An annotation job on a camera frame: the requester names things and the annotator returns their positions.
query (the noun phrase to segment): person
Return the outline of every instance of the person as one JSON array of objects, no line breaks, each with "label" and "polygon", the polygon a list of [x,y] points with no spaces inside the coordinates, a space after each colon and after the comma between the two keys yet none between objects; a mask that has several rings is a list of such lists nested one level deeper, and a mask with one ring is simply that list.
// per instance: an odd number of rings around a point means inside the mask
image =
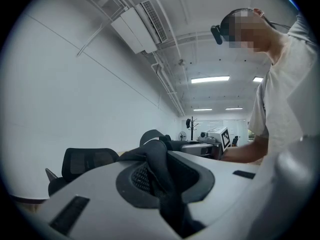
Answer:
[{"label": "person", "polygon": [[288,33],[281,33],[260,9],[242,8],[221,22],[221,35],[235,47],[265,53],[271,67],[257,88],[248,129],[254,140],[244,146],[229,147],[222,161],[261,163],[267,154],[277,154],[299,140],[302,131],[287,98],[317,61],[317,41],[299,12]]}]

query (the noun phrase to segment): white ceiling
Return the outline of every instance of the white ceiling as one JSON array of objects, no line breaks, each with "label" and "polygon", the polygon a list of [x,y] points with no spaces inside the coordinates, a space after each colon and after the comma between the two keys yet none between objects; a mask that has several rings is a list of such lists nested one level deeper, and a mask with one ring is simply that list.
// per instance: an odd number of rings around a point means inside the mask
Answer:
[{"label": "white ceiling", "polygon": [[[138,4],[145,0],[132,1]],[[180,58],[176,46],[173,45],[169,26],[157,2],[150,1],[171,39],[160,46],[160,52],[173,72],[185,113],[194,113],[193,109],[197,108],[212,108],[213,113],[223,113],[225,108],[238,106],[243,107],[244,112],[250,113],[259,85],[253,82],[253,78],[264,77],[271,62],[261,53],[254,54],[245,48],[230,48],[226,42],[217,45],[210,28],[220,24],[230,11],[247,7],[261,9],[272,22],[291,26],[297,14],[293,5],[288,0],[160,0],[178,39],[183,35],[198,36],[198,42],[189,41],[179,45],[181,56],[186,63],[188,90],[183,69],[178,65]],[[230,76],[227,82],[191,84],[192,78],[226,75]]]}]

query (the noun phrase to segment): fan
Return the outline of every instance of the fan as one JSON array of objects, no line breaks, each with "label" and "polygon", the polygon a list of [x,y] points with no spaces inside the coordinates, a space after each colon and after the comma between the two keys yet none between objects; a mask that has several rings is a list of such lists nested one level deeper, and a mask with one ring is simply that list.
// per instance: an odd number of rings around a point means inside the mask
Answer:
[{"label": "fan", "polygon": [[184,131],[180,131],[178,134],[179,141],[185,141],[187,139],[187,134]]}]

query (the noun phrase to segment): hair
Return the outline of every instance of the hair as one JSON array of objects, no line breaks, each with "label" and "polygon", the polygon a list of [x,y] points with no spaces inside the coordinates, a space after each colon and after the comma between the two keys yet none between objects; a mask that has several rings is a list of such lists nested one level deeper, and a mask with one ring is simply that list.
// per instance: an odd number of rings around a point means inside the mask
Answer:
[{"label": "hair", "polygon": [[[222,36],[228,36],[229,35],[229,22],[232,19],[232,15],[241,12],[241,11],[247,11],[247,12],[253,12],[254,10],[251,8],[240,8],[235,9],[231,11],[227,16],[223,18],[220,24],[220,33]],[[266,21],[266,23],[273,29],[276,29],[275,26],[265,17],[263,16],[263,19]]]}]

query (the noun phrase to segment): ear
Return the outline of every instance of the ear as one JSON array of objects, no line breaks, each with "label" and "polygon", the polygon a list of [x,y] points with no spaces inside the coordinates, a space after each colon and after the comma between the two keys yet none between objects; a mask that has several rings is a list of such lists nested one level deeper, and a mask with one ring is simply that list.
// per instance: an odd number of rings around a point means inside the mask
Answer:
[{"label": "ear", "polygon": [[260,17],[262,17],[265,14],[262,10],[260,10],[258,8],[254,8],[253,12],[258,14]]}]

